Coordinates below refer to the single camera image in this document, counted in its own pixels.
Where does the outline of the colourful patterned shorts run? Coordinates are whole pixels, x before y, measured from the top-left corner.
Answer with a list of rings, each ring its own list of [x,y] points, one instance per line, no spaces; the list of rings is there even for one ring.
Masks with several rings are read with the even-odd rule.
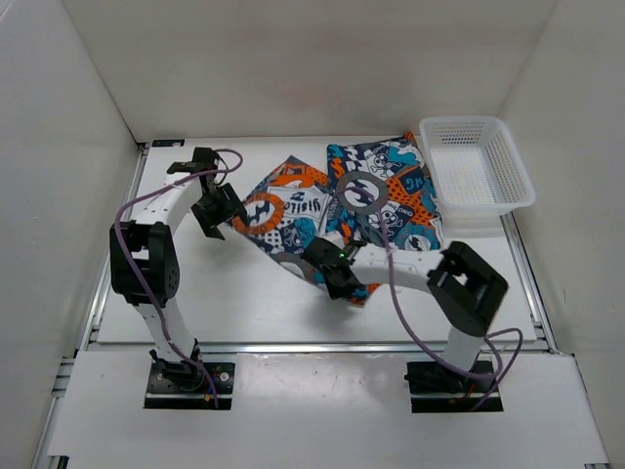
[[[302,254],[317,235],[338,234],[393,249],[442,247],[437,195],[411,133],[326,148],[321,171],[289,156],[244,199],[247,218],[230,225],[281,267],[324,288],[322,274]]]

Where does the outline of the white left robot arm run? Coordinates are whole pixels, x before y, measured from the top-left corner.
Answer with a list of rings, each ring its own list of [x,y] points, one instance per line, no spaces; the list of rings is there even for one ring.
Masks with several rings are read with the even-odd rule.
[[[181,274],[174,234],[187,213],[214,239],[224,237],[221,224],[246,221],[247,215],[232,186],[215,180],[233,170],[223,159],[226,150],[199,152],[190,161],[173,163],[161,188],[120,207],[109,230],[110,280],[113,291],[144,319],[156,346],[151,355],[163,376],[184,391],[203,387],[214,394],[214,380],[176,300]]]

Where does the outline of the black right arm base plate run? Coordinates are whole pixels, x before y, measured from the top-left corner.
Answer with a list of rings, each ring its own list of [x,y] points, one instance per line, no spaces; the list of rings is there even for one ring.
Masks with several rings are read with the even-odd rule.
[[[404,380],[408,383],[413,414],[504,410],[499,390],[492,389],[493,377],[470,379],[436,362],[408,362]]]

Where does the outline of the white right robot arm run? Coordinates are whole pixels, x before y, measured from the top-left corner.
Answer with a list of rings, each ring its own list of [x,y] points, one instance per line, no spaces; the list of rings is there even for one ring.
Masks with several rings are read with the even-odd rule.
[[[439,367],[438,378],[459,391],[472,380],[492,381],[501,371],[474,372],[474,364],[509,284],[467,243],[453,241],[433,251],[396,251],[364,241],[348,244],[317,236],[301,255],[318,270],[333,299],[345,298],[371,283],[390,286],[397,316],[414,343]],[[446,347],[436,354],[414,332],[396,297],[404,287],[432,295],[450,324]]]

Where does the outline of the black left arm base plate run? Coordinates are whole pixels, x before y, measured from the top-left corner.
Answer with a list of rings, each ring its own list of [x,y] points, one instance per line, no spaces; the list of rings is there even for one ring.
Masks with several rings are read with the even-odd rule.
[[[179,410],[230,410],[235,379],[234,362],[205,362],[218,395],[215,405],[213,393],[202,374],[184,383],[172,380],[164,373],[164,366],[153,362],[146,383],[144,408]]]

